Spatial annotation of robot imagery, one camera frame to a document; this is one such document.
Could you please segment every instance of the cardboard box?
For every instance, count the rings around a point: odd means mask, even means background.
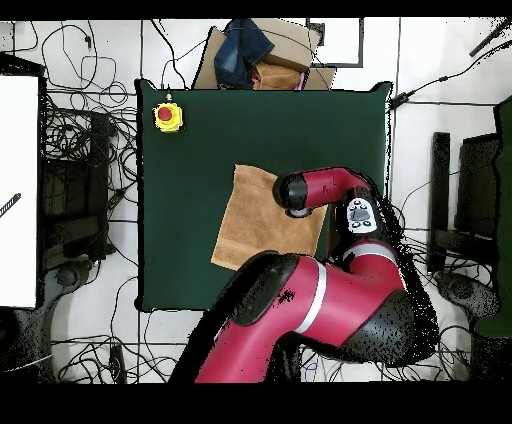
[[[328,90],[330,88],[336,69],[309,69],[313,61],[313,54],[309,50],[309,46],[311,45],[312,51],[316,51],[320,41],[320,35],[316,31],[281,19],[252,18],[252,20],[275,45],[270,54],[265,57],[265,63],[284,66],[298,72],[307,73],[309,71],[303,90]],[[226,36],[221,31],[212,27],[203,52],[202,62],[192,86],[194,90],[217,88],[213,61],[225,39]]]

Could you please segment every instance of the floor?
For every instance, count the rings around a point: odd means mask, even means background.
[[[286,18],[303,23],[298,18]],[[176,57],[185,54],[190,48],[204,40],[212,25],[223,28],[228,20],[162,20],[169,41],[173,44]],[[34,22],[38,35],[37,48],[19,51],[17,55],[43,63],[44,58],[50,73],[49,89],[54,101],[62,107],[82,107],[79,96],[59,93],[61,87],[77,87],[79,79],[64,56],[62,31],[46,39],[61,27],[60,22]],[[469,52],[496,26],[492,18],[365,18],[364,67],[338,69],[333,83],[334,88],[350,90],[369,90],[377,82],[391,81],[394,92],[409,91],[437,79],[443,75],[458,73],[468,67],[473,59]],[[91,57],[85,35],[76,27],[90,34],[87,21],[66,21],[69,25],[65,32],[65,47],[77,70],[82,66],[83,75],[90,78],[93,74],[94,60]],[[92,91],[101,91],[112,80],[123,84],[133,93],[133,80],[140,77],[160,84],[164,64],[171,58],[168,46],[156,33],[149,21],[91,21],[95,42],[100,59],[94,76],[97,87]],[[353,28],[353,22],[344,19],[330,19],[330,28],[326,36],[326,46],[322,54],[333,57],[329,61],[353,61],[357,33],[346,30]],[[0,50],[10,50],[12,46],[12,26],[0,23]],[[15,48],[24,49],[35,44],[35,34],[29,22],[15,25]],[[493,41],[490,47],[503,42],[503,38]],[[202,46],[180,59],[177,67],[190,86],[200,61]],[[407,195],[429,180],[430,146],[432,134],[436,131],[451,133],[451,170],[458,168],[458,149],[466,137],[495,131],[492,106],[510,95],[512,79],[506,78],[512,63],[512,51],[499,51],[485,59],[464,75],[433,84],[418,92],[408,104],[402,105],[391,114],[392,163],[391,163],[391,200],[403,207]],[[163,76],[165,85],[181,88],[181,80],[167,66]],[[105,97],[104,102],[118,107],[112,99]],[[92,108],[94,104],[85,105]],[[122,107],[135,107],[135,98],[128,96]],[[450,225],[453,224],[455,205],[456,175],[453,176],[450,195]],[[128,196],[137,199],[136,187],[128,191]],[[415,192],[407,200],[404,208],[407,228],[425,229],[427,226],[428,188]],[[121,202],[112,219],[136,220],[137,207],[134,203]],[[110,232],[112,242],[122,254],[132,260],[137,258],[137,228],[131,223],[112,223]],[[407,235],[419,242],[425,241],[426,232],[410,230]],[[464,272],[476,272],[465,269]],[[112,321],[114,334],[119,337],[132,353],[125,350],[127,368],[138,370],[138,376],[130,382],[162,382],[174,366],[174,358],[179,358],[187,342],[190,331],[201,317],[200,312],[154,312],[138,313],[133,306],[137,294],[137,282],[131,277],[137,275],[137,267],[120,254],[114,254],[105,261],[93,284],[85,286],[73,294],[67,295],[58,305],[52,328],[54,346],[54,366],[56,370],[64,367],[70,359],[86,346],[96,346],[102,361],[108,360],[108,349],[101,345],[110,334]],[[452,324],[467,325],[462,311],[442,300],[436,288],[425,280],[425,288],[436,308],[441,329]],[[463,330],[451,329],[443,334],[443,349],[454,352],[469,350],[469,337]],[[139,360],[140,352],[146,358],[154,356],[159,373],[154,365]],[[460,360],[448,353],[435,354],[421,364],[406,370],[386,370],[379,365],[340,365],[328,361],[312,352],[304,352],[303,380],[305,381],[370,381],[381,379],[431,379],[447,380],[465,377],[465,368]],[[105,381],[111,381],[107,372]],[[71,367],[66,379],[84,377],[82,367]]]

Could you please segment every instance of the yellow button housing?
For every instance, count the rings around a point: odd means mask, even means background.
[[[158,112],[162,108],[168,108],[171,111],[171,119],[163,121]],[[161,103],[153,108],[155,114],[155,125],[164,133],[177,132],[183,126],[183,114],[181,108],[176,103]]]

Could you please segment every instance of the brown towel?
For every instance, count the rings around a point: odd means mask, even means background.
[[[211,262],[237,270],[264,250],[314,255],[327,207],[306,218],[289,218],[272,196],[275,175],[235,166],[233,192],[226,206]]]
[[[256,65],[255,77],[253,90],[293,90],[300,82],[299,72],[263,62]]]

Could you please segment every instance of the green tabletop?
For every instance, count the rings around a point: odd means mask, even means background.
[[[146,80],[135,85],[143,175],[137,305],[144,311],[208,309],[228,282],[233,271],[210,259],[235,164],[276,175],[345,166],[384,187],[390,83],[371,92],[172,91],[185,123],[174,134],[153,122],[166,92]],[[317,254],[326,250],[327,220]]]
[[[496,238],[499,260],[494,281],[502,308],[497,315],[480,319],[475,330],[487,337],[512,337],[512,98],[497,105],[494,116],[501,143],[495,170],[498,179]]]

